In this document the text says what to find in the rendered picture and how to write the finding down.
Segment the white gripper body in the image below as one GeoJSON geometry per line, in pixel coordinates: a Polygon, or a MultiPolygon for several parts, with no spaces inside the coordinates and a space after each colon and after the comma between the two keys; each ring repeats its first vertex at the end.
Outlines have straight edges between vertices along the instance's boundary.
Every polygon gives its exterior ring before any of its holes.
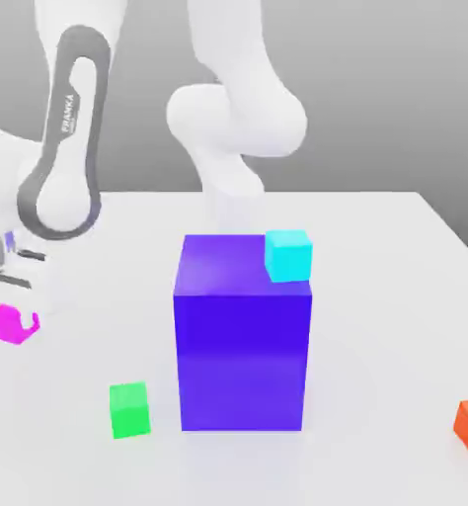
{"type": "Polygon", "coordinates": [[[54,266],[50,258],[12,258],[0,270],[0,304],[18,308],[23,314],[50,312],[55,295],[54,266]]]}

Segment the small magenta cube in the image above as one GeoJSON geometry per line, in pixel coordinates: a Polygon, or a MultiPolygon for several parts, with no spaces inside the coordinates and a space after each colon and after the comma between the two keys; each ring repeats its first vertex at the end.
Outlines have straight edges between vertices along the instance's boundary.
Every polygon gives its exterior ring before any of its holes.
{"type": "Polygon", "coordinates": [[[23,344],[40,329],[39,316],[35,312],[32,319],[33,324],[25,328],[18,308],[0,304],[0,340],[14,345],[23,344]]]}

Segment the small green cube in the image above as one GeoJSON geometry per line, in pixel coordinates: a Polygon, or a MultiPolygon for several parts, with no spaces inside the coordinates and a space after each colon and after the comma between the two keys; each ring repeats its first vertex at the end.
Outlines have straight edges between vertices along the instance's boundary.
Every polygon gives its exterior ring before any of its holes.
{"type": "Polygon", "coordinates": [[[145,382],[111,385],[110,414],[115,439],[149,434],[151,424],[145,382]]]}

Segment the small cyan cube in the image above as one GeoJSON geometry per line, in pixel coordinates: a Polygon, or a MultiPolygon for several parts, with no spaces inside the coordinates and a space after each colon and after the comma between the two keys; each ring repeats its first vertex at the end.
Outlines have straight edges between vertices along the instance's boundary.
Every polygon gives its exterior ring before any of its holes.
{"type": "Polygon", "coordinates": [[[313,244],[302,229],[265,234],[265,267],[274,283],[306,282],[311,277],[313,244]]]}

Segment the large purple box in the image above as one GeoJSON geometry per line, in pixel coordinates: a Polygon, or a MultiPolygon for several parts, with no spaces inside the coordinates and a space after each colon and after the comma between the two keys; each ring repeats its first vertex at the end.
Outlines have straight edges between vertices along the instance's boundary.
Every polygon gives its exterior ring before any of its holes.
{"type": "Polygon", "coordinates": [[[300,430],[312,301],[310,279],[271,281],[262,234],[186,235],[173,293],[183,430],[300,430]]]}

